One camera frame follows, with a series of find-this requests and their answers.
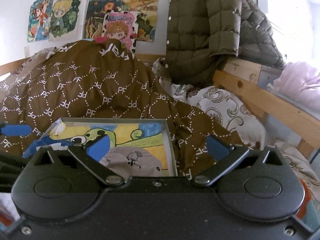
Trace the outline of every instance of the wooden plank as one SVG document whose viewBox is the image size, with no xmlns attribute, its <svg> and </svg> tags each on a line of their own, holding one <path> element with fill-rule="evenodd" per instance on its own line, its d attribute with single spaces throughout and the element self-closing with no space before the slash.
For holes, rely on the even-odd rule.
<svg viewBox="0 0 320 240">
<path fill-rule="evenodd" d="M 0 76 L 15 71 L 27 60 L 27 58 L 23 58 L 0 66 Z"/>
<path fill-rule="evenodd" d="M 261 108 L 255 106 L 254 104 L 248 102 L 247 100 L 242 99 L 242 102 L 248 108 L 248 110 L 259 119 L 259 121 L 262 124 L 265 124 L 267 117 L 268 117 L 268 114 L 265 111 L 263 111 Z"/>
<path fill-rule="evenodd" d="M 318 119 L 257 85 L 224 71 L 217 70 L 213 81 L 281 121 L 313 148 L 320 148 Z"/>
<path fill-rule="evenodd" d="M 151 62 L 154 63 L 158 58 L 164 57 L 164 55 L 157 55 L 157 54 L 134 54 L 137 59 L 141 61 Z"/>
<path fill-rule="evenodd" d="M 262 65 L 239 58 L 230 57 L 226 61 L 223 71 L 241 77 L 251 83 L 258 84 Z"/>
<path fill-rule="evenodd" d="M 304 139 L 301 139 L 298 144 L 297 150 L 301 152 L 306 159 L 308 159 L 310 158 L 310 155 L 313 152 L 314 148 L 310 144 L 308 144 Z"/>
</svg>

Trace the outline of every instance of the cartoon eye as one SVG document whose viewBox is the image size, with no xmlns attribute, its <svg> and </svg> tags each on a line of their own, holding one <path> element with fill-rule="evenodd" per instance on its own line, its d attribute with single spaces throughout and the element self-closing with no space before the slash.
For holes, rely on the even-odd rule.
<svg viewBox="0 0 320 240">
<path fill-rule="evenodd" d="M 73 144 L 77 144 L 77 143 L 84 143 L 86 141 L 86 138 L 82 135 L 79 136 L 74 136 L 71 138 L 71 142 Z"/>
<path fill-rule="evenodd" d="M 98 135 L 104 135 L 104 134 L 105 134 L 105 131 L 104 131 L 104 130 L 99 130 L 99 131 L 97 131 L 97 134 L 98 134 Z"/>
</svg>

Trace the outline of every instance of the box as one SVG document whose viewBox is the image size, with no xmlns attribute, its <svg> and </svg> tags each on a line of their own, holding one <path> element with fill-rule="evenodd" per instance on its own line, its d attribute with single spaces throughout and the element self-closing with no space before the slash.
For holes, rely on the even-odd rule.
<svg viewBox="0 0 320 240">
<path fill-rule="evenodd" d="M 177 176 L 168 125 L 162 119 L 60 118 L 39 140 L 50 135 L 50 138 L 57 141 L 57 144 L 53 143 L 54 148 L 61 140 L 85 144 L 88 140 L 96 139 L 99 134 L 107 134 L 112 138 L 110 148 L 144 148 L 161 161 L 166 176 Z"/>
</svg>

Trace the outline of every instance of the pf logo pattern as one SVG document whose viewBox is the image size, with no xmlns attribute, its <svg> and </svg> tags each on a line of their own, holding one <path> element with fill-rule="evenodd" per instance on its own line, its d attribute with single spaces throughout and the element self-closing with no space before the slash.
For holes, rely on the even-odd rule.
<svg viewBox="0 0 320 240">
<path fill-rule="evenodd" d="M 33 130 L 28 137 L 2 136 L 0 151 L 21 155 L 61 117 L 165 119 L 178 172 L 191 179 L 214 164 L 205 147 L 208 133 L 241 143 L 236 133 L 198 108 L 169 97 L 151 68 L 117 40 L 78 41 L 47 58 L 30 73 L 22 70 L 0 82 L 0 90 L 8 90 L 0 120 L 28 124 Z"/>
</svg>

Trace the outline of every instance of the paper poster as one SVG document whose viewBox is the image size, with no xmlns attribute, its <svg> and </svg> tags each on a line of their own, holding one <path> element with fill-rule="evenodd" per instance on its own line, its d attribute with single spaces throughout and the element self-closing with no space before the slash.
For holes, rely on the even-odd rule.
<svg viewBox="0 0 320 240">
<path fill-rule="evenodd" d="M 101 37 L 104 17 L 111 10 L 121 11 L 122 0 L 89 0 L 84 24 L 84 39 Z"/>
<path fill-rule="evenodd" d="M 37 0 L 30 8 L 28 42 L 42 41 L 49 38 L 49 23 L 52 0 Z"/>
<path fill-rule="evenodd" d="M 64 41 L 77 38 L 80 0 L 54 0 L 49 28 L 49 41 Z"/>
<path fill-rule="evenodd" d="M 123 0 L 123 10 L 139 11 L 138 41 L 153 42 L 158 20 L 159 0 Z"/>
<path fill-rule="evenodd" d="M 106 14 L 102 37 L 120 40 L 129 51 L 136 52 L 139 12 L 114 12 Z"/>
</svg>

